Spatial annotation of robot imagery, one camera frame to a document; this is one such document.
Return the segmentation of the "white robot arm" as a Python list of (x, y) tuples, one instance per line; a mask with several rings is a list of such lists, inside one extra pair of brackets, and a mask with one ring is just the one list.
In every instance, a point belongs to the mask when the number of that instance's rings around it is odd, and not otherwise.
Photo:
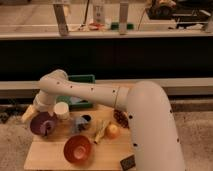
[(128, 114), (137, 171), (186, 171), (184, 156), (163, 88), (152, 81), (132, 87), (78, 83), (57, 69), (38, 81), (39, 92), (22, 116), (24, 122), (40, 112), (53, 111), (56, 98), (74, 96)]

